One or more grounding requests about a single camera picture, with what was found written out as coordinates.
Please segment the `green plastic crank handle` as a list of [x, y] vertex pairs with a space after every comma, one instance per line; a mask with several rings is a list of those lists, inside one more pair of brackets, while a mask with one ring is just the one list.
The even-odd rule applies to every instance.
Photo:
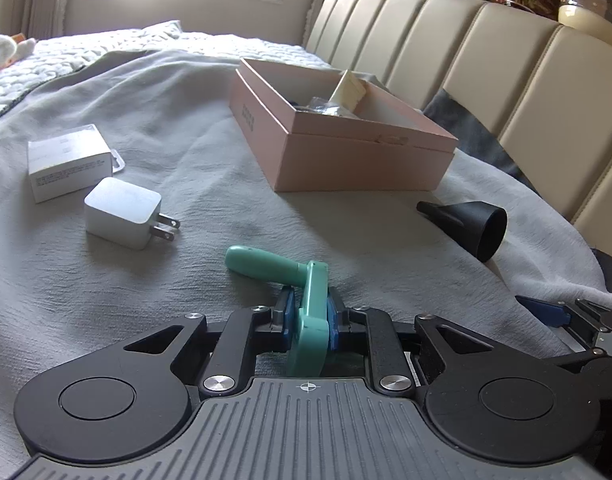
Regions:
[[227, 249], [225, 264], [247, 278], [283, 286], [278, 309], [288, 373], [293, 377], [319, 376], [335, 340], [327, 263], [299, 263], [263, 249], [236, 245]]

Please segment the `white usb wall charger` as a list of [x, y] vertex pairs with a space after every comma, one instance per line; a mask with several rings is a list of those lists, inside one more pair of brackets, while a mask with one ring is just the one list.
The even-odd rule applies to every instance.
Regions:
[[86, 231], [130, 249], [154, 236], [172, 242], [181, 222], [161, 212], [160, 193], [123, 180], [102, 179], [84, 199]]

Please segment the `clear plastic bag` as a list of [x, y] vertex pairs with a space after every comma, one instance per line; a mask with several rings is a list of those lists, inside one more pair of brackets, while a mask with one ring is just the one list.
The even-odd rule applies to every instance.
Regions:
[[341, 104], [327, 101], [326, 99], [314, 96], [309, 103], [303, 107], [308, 113], [319, 115], [355, 118], [356, 115]]

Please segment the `grey blanket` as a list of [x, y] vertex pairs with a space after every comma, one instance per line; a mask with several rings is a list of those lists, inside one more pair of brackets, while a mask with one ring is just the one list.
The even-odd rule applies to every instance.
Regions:
[[[431, 200], [484, 200], [509, 227], [489, 263], [417, 212], [415, 192], [274, 192], [229, 107], [236, 62], [180, 52], [112, 53], [30, 92], [0, 118], [0, 479], [27, 458], [13, 401], [29, 379], [189, 312], [223, 320], [274, 290], [228, 272], [233, 245], [327, 263], [350, 306], [398, 320], [435, 313], [534, 356], [566, 344], [521, 297], [612, 308], [590, 248], [522, 183], [455, 154]], [[36, 203], [27, 144], [93, 124], [159, 192], [181, 230], [131, 250], [87, 234], [84, 194]]]

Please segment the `dark grey pillow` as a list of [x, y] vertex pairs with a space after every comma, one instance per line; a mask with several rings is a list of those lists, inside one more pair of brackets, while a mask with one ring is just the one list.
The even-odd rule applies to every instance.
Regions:
[[515, 178], [533, 192], [536, 188], [488, 129], [446, 90], [440, 89], [422, 113], [458, 139], [463, 153]]

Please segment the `pink cardboard box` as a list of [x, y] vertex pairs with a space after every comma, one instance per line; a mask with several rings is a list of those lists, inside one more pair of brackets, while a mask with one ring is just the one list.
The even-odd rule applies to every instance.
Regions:
[[458, 145], [455, 136], [372, 82], [344, 115], [309, 109], [342, 74], [241, 60], [230, 108], [277, 192], [433, 191]]

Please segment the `beige padded headboard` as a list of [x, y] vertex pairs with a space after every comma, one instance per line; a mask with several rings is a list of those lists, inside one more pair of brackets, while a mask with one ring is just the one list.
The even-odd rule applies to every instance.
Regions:
[[612, 47], [481, 0], [324, 0], [306, 49], [424, 107], [445, 91], [612, 255]]

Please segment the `cream yellow tube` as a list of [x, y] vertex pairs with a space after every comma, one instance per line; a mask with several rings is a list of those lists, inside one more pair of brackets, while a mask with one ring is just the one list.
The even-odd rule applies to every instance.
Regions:
[[356, 110], [359, 103], [367, 94], [364, 81], [358, 78], [351, 70], [342, 73], [329, 102], [345, 108], [349, 112]]

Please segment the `white rectangular product box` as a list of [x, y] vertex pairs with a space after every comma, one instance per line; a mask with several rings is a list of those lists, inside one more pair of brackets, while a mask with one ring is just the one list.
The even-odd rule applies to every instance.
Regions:
[[93, 124], [27, 143], [27, 169], [36, 204], [96, 185], [126, 167]]

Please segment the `round globe lamp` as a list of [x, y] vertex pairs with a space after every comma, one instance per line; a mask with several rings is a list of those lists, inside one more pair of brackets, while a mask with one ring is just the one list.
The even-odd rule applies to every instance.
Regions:
[[558, 21], [608, 40], [612, 38], [612, 0], [564, 0], [558, 11]]

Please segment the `quilted white mattress cover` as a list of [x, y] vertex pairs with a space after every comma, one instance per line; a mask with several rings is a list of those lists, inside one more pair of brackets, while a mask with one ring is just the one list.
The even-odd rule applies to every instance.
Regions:
[[209, 58], [255, 58], [311, 68], [327, 68], [317, 55], [292, 44], [275, 44], [236, 35], [185, 32], [178, 21], [145, 28], [64, 36], [39, 40], [24, 56], [0, 68], [0, 117], [27, 93], [46, 82], [76, 73], [111, 52], [179, 50]]

